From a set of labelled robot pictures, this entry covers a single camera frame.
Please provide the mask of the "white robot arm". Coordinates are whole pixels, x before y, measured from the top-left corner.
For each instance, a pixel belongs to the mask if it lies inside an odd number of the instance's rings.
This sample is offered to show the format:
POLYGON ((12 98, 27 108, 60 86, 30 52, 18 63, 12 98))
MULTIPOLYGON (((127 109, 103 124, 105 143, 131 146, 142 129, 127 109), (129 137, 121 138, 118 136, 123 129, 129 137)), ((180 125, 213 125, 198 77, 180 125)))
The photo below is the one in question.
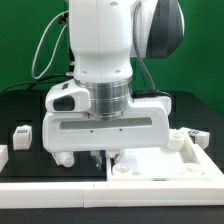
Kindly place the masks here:
POLYGON ((70 167, 77 151, 100 162, 107 151, 164 146, 171 99, 153 89, 132 97, 131 58, 166 58, 181 44, 184 17, 177 0, 70 0, 72 79, 50 89, 44 148, 70 167))

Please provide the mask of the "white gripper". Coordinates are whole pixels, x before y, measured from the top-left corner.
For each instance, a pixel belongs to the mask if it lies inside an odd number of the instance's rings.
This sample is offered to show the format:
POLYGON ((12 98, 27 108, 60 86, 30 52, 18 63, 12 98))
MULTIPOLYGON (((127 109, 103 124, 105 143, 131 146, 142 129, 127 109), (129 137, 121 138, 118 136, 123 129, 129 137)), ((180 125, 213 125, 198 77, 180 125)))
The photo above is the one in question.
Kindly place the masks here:
POLYGON ((47 112, 42 127, 43 146, 50 153, 91 151, 101 170, 98 150, 108 150, 106 155, 116 159, 118 149, 165 146, 169 141, 169 114, 169 98, 137 98, 113 121, 96 121, 84 112, 47 112))

